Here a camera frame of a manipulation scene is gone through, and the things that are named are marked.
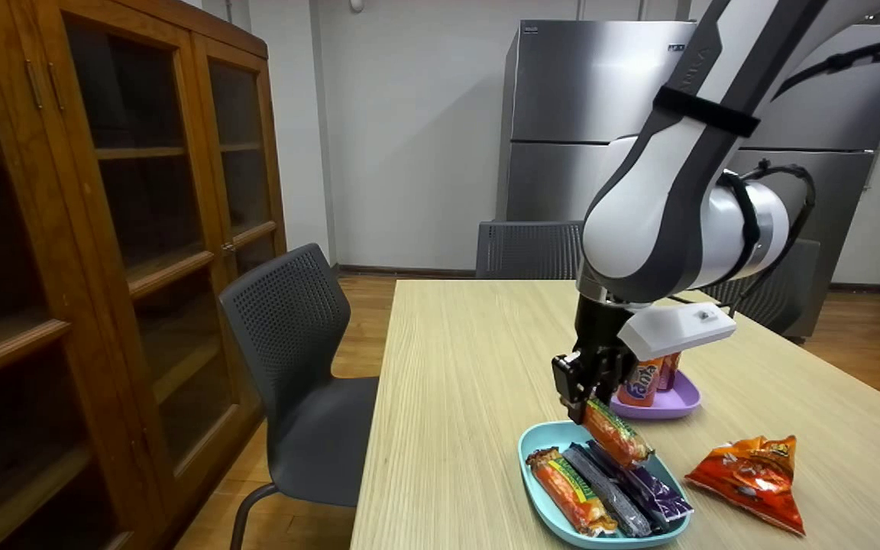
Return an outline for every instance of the wooden table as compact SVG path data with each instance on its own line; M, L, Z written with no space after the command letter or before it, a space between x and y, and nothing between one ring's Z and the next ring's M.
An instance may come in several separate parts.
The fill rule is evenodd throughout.
M528 506L518 439L566 420L551 357L576 341L571 282L400 282L357 501L357 550L560 548ZM682 479L716 446L799 434L808 539L696 489L677 548L880 548L880 393L770 329L739 322L682 371L703 410L637 424Z

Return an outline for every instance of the chip bag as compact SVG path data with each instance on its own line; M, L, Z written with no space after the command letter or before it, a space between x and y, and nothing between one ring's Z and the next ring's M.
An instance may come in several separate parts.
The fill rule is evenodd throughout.
M687 478L687 486L705 489L728 503L774 522L784 532L808 534L794 501L799 437L737 439L716 446Z

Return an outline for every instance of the robotic arm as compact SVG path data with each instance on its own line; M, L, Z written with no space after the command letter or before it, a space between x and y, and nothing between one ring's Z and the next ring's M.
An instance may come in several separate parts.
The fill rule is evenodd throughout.
M775 262L803 195L739 185L725 162L756 128L779 77L880 0L711 0L624 165L585 216L578 341L552 362L576 421L609 400L639 357L735 329L711 303L650 310L687 286ZM666 341L648 329L671 326Z

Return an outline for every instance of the stainless steel refrigerator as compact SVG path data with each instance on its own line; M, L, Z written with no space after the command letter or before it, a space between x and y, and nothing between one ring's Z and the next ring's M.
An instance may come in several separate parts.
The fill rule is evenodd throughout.
M691 32L691 21L523 21L505 72L499 216L581 219ZM880 25L853 25L802 69L877 41ZM880 145L880 63L810 79L761 119L728 165L794 162L818 187L803 238L822 243L822 265L808 313L789 329L810 337Z
M880 25L853 25L822 42L802 69L867 42L880 42ZM822 261L810 286L814 301L784 337L808 340L816 326L877 145L880 63L861 63L847 73L808 79L775 98L761 113L756 136L728 162L737 171L753 171L761 158L803 165L816 182L816 209L803 238L822 245Z
M691 21L523 21L505 69L499 216L585 219L691 32Z

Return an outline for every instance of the chair backrest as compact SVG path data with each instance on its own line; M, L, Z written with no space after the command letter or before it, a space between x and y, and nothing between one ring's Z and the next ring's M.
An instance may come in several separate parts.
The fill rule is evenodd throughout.
M822 245L810 238L799 238L779 265L761 282L756 295L750 295L737 310L774 333L784 333L803 315L810 296L816 295L816 270L818 270ZM728 282L705 286L705 295L719 301L739 296L753 282Z
M576 277L585 248L578 219L493 219L476 230L481 277Z
M242 275L219 296L252 382L285 434L290 414L326 386L349 326L349 301L319 245L298 248Z

